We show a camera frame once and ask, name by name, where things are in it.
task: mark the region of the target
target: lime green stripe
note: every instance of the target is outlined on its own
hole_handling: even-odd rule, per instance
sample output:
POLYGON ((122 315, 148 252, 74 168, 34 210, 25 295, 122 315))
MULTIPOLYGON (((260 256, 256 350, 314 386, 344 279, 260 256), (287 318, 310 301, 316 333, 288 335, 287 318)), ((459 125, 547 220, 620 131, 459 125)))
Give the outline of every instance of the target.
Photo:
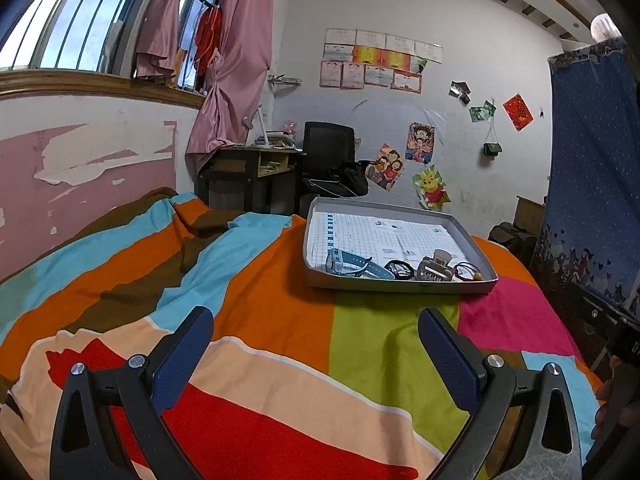
POLYGON ((418 339, 418 314, 428 306, 458 326, 457 296, 338 293, 329 375, 373 402, 406 410, 416 433, 446 452, 468 414, 455 407, 418 339))

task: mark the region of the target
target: ceiling lamp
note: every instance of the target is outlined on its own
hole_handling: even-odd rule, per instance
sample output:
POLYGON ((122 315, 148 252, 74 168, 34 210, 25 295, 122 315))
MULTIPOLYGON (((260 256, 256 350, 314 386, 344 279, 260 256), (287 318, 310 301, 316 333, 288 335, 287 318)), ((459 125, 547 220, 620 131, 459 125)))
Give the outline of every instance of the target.
POLYGON ((622 36, 608 14, 600 14, 591 22, 591 37, 598 43, 622 36))

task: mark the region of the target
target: grid paper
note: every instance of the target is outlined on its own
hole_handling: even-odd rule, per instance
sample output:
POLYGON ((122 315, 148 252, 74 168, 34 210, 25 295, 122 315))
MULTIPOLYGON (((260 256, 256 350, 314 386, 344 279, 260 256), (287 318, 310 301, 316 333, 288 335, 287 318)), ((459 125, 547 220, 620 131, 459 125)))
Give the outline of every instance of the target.
POLYGON ((452 255, 450 266, 466 260, 449 232, 439 224, 418 224, 369 216, 316 212, 309 226, 308 251, 312 267, 324 270, 329 249, 338 248, 384 266, 403 260, 414 269, 424 256, 444 249, 452 255))

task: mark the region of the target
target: black office chair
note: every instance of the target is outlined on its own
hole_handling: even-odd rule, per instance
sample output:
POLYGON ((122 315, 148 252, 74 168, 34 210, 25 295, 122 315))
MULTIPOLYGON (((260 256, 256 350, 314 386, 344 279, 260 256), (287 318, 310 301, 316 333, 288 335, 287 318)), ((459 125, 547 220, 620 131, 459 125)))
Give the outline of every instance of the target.
POLYGON ((348 198, 366 194, 350 189, 337 176, 338 170, 346 162, 355 163, 353 128, 341 124, 307 122, 302 149, 305 156, 302 159, 301 202, 310 203, 315 196, 348 198))

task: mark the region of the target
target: hand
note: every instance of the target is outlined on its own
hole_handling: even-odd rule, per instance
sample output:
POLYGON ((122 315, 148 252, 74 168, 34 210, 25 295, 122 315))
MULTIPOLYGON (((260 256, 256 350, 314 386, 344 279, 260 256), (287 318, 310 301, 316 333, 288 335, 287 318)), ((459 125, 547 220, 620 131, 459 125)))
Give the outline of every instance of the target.
MULTIPOLYGON (((611 370, 613 370, 617 365, 622 362, 618 357, 613 356, 611 361, 609 361, 609 366, 611 370)), ((606 402, 609 400, 611 396, 611 379, 605 382, 601 387, 598 388, 596 392, 596 399, 604 400, 605 404, 603 404, 600 409, 596 412, 595 417, 595 426, 591 431, 591 438, 593 440, 597 439, 600 435, 600 431, 602 430, 602 425, 607 417, 607 404, 606 402)), ((636 402, 632 402, 630 405, 626 406, 620 412, 620 420, 619 423, 621 426, 626 426, 630 428, 631 426, 640 426, 640 400, 636 400, 636 402)))

